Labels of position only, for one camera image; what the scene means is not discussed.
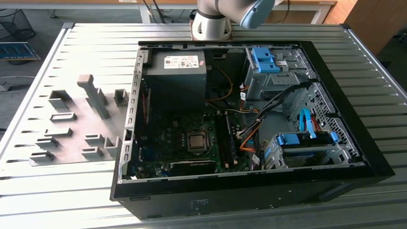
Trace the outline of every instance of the floor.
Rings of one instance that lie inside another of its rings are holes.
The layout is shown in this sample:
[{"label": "floor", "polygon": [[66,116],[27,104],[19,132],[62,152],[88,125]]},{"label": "floor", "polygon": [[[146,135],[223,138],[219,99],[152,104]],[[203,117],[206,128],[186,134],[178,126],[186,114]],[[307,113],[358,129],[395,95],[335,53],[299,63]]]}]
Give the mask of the floor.
[{"label": "floor", "polygon": [[[58,10],[58,18],[48,17],[47,10],[24,10],[31,22],[36,36],[29,39],[29,44],[44,60],[50,48],[55,42],[60,28],[66,22],[82,23],[140,23],[142,18],[138,10]],[[190,21],[188,11],[172,10],[166,15],[176,22],[187,23]],[[390,62],[388,71],[407,88],[406,66],[407,66],[407,44],[402,44],[392,39],[379,54],[379,60]],[[34,61],[21,66],[9,65],[0,62],[0,78],[4,76],[36,76],[43,61]],[[16,77],[8,78],[11,84],[8,92],[0,92],[0,128],[7,128],[13,114],[23,101],[28,91],[32,78]]]}]

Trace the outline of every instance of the orange wire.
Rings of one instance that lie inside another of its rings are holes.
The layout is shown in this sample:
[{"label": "orange wire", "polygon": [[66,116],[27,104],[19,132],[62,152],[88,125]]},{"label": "orange wire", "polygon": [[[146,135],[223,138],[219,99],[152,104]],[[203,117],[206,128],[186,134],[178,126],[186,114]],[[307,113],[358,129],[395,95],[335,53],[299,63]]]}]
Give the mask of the orange wire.
[{"label": "orange wire", "polygon": [[224,97],[220,97],[220,98],[218,98],[218,99],[207,99],[208,102],[215,102],[215,101],[219,101],[219,100],[226,99],[226,98],[231,95],[231,93],[234,92],[234,84],[232,84],[232,82],[231,82],[230,76],[224,73],[224,71],[223,71],[220,68],[218,68],[218,67],[215,67],[215,66],[212,66],[212,68],[216,68],[216,69],[222,72],[222,74],[224,75],[224,77],[228,79],[231,88],[230,88],[228,94],[227,94]]},{"label": "orange wire", "polygon": [[319,126],[319,124],[316,122],[316,119],[312,117],[311,120],[312,120],[314,127],[315,127],[316,131],[322,131],[320,126]]},{"label": "orange wire", "polygon": [[260,126],[258,126],[258,127],[254,129],[252,133],[248,135],[247,139],[244,140],[244,142],[243,142],[242,145],[240,145],[240,149],[244,148],[244,145],[246,145],[248,139],[252,137],[252,135],[255,134],[255,132],[259,130],[259,127],[260,127]]},{"label": "orange wire", "polygon": [[240,103],[240,110],[242,111],[250,111],[250,110],[246,110],[244,108],[243,108],[243,103],[244,103],[244,101],[242,100],[242,103]]},{"label": "orange wire", "polygon": [[250,151],[250,152],[256,152],[254,149],[251,149],[251,148],[242,148],[240,150],[244,150],[244,151]]}]

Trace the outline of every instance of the barcode label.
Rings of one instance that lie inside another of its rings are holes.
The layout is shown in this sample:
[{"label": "barcode label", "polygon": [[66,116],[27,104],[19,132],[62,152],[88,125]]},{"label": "barcode label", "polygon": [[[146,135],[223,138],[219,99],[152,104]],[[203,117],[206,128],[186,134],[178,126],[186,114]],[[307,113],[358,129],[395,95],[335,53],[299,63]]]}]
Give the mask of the barcode label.
[{"label": "barcode label", "polygon": [[246,93],[244,93],[244,92],[240,92],[240,99],[242,99],[243,101],[246,101]]},{"label": "barcode label", "polygon": [[254,162],[256,163],[256,165],[259,165],[260,164],[260,158],[254,154],[254,156],[252,156],[252,160],[254,160]]}]

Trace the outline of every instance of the power supply label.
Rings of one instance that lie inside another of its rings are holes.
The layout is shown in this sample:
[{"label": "power supply label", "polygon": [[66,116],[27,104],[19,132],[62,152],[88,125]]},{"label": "power supply label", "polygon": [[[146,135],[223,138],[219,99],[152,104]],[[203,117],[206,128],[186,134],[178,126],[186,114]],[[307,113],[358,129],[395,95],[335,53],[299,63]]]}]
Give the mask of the power supply label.
[{"label": "power supply label", "polygon": [[199,68],[198,56],[166,56],[166,69]]}]

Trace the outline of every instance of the ram slot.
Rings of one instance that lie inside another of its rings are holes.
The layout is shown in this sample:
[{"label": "ram slot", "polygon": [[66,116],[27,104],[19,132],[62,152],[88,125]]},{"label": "ram slot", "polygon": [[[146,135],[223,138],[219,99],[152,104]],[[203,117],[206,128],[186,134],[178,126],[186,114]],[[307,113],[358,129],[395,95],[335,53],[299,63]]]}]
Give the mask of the ram slot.
[{"label": "ram slot", "polygon": [[220,162],[224,168],[230,168],[238,164],[238,156],[235,138],[231,132],[231,124],[227,114],[218,113],[215,115],[215,128],[219,142]]}]

